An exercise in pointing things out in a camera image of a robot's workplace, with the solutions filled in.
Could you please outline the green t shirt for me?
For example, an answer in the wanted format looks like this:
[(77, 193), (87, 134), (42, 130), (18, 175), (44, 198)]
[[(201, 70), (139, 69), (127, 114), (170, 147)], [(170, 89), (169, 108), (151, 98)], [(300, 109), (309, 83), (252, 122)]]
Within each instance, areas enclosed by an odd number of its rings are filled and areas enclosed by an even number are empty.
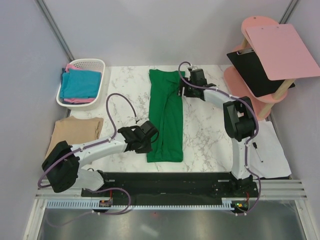
[(150, 99), (148, 118), (157, 128), (158, 139), (146, 155), (148, 163), (180, 163), (183, 155), (183, 102), (178, 95), (178, 71), (149, 70)]

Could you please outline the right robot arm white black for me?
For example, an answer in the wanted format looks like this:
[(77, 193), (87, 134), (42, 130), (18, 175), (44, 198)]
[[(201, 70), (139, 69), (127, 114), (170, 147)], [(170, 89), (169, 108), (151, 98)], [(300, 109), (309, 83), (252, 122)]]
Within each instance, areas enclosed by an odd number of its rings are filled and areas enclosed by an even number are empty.
[(229, 191), (240, 197), (247, 191), (243, 180), (251, 176), (248, 170), (250, 142), (259, 129), (251, 99), (228, 94), (215, 84), (208, 84), (202, 69), (189, 67), (188, 71), (189, 77), (180, 77), (178, 95), (198, 98), (223, 110), (224, 129), (232, 141), (231, 174), (236, 179), (229, 184)]

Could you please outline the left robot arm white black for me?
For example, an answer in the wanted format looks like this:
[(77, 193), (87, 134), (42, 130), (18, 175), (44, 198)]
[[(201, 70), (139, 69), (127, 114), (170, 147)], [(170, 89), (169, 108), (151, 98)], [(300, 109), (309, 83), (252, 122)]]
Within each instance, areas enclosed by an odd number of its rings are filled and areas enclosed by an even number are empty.
[(159, 131), (149, 121), (141, 125), (122, 127), (115, 136), (104, 137), (86, 143), (69, 145), (67, 141), (56, 144), (42, 164), (42, 169), (55, 193), (62, 193), (72, 187), (88, 189), (99, 197), (106, 196), (110, 185), (100, 170), (83, 169), (96, 160), (114, 154), (134, 151), (147, 154), (152, 143), (159, 137)]

